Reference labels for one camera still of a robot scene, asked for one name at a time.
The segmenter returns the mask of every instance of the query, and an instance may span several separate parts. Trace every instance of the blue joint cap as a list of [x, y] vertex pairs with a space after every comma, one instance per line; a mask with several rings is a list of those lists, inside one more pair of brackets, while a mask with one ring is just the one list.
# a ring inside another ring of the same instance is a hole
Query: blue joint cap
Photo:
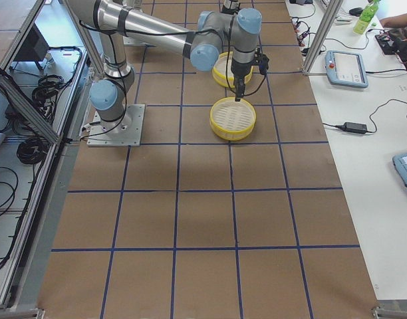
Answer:
[[109, 80], [101, 80], [91, 86], [90, 99], [92, 105], [99, 111], [106, 111], [115, 104], [118, 90]]
[[201, 14], [199, 15], [198, 19], [198, 31], [201, 31], [202, 28], [205, 25], [206, 19], [208, 18], [208, 15], [213, 13], [214, 11], [202, 11]]
[[210, 71], [218, 60], [219, 52], [213, 45], [198, 45], [190, 54], [190, 61], [199, 71]]
[[252, 35], [258, 35], [261, 31], [263, 16], [254, 8], [244, 8], [240, 10], [236, 19], [239, 26]]

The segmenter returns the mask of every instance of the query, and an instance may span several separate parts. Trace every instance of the power adapter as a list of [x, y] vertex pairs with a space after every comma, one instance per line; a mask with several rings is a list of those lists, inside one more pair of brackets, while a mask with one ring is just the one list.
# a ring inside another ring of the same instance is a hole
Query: power adapter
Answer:
[[366, 124], [345, 122], [343, 125], [336, 125], [336, 128], [344, 132], [355, 133], [355, 134], [366, 134], [368, 133], [368, 127]]

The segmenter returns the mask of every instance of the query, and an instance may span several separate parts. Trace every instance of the white desk surface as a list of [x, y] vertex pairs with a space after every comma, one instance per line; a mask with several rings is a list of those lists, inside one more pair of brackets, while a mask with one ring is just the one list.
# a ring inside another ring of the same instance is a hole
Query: white desk surface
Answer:
[[[342, 7], [363, 7], [365, 0], [345, 0]], [[291, 5], [289, 13], [304, 17], [313, 12], [311, 5]], [[316, 14], [302, 19], [316, 32], [322, 18], [317, 0]], [[365, 37], [354, 34], [350, 25], [333, 25], [328, 37], [350, 47], [363, 47]], [[366, 70], [402, 68], [395, 56], [384, 56], [374, 35], [365, 50], [350, 50], [334, 41], [325, 41], [328, 50], [360, 53]], [[325, 72], [325, 56], [316, 60], [311, 72]], [[368, 76], [366, 89], [333, 86], [325, 76], [311, 76], [323, 122], [359, 122], [374, 127], [368, 116], [376, 107], [396, 98], [407, 102], [407, 74], [403, 72]], [[378, 126], [374, 135], [356, 136], [326, 128], [342, 186], [354, 221], [369, 275], [379, 300], [407, 299], [407, 189], [395, 172], [392, 157], [407, 152], [407, 105], [391, 102], [373, 119]]]

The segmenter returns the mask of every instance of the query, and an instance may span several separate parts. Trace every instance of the yellow bowl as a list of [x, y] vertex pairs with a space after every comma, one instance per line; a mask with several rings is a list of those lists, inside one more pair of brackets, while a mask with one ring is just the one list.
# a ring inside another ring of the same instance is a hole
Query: yellow bowl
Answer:
[[235, 98], [222, 98], [209, 113], [211, 129], [224, 140], [238, 141], [246, 138], [254, 129], [257, 115], [246, 100], [235, 102]]
[[[229, 84], [231, 88], [234, 88], [233, 81], [233, 73], [231, 73], [231, 57], [233, 53], [230, 52], [229, 55], [229, 66], [227, 67], [227, 75], [229, 77]], [[225, 80], [225, 62], [227, 61], [227, 52], [221, 53], [218, 57], [217, 62], [215, 63], [214, 67], [212, 68], [212, 76], [214, 77], [214, 80], [221, 86], [224, 86], [225, 88], [228, 88], [229, 85], [227, 84], [227, 81]], [[252, 77], [252, 71], [253, 71], [253, 66], [251, 67], [251, 72], [245, 76], [245, 84], [247, 84]]]

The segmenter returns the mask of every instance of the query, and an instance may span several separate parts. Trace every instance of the black computer mouse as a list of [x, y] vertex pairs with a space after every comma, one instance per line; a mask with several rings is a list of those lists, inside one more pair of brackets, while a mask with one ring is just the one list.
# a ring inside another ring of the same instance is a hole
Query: black computer mouse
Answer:
[[354, 15], [355, 17], [359, 17], [362, 14], [363, 8], [357, 7], [357, 8], [352, 8], [348, 13], [351, 15]]

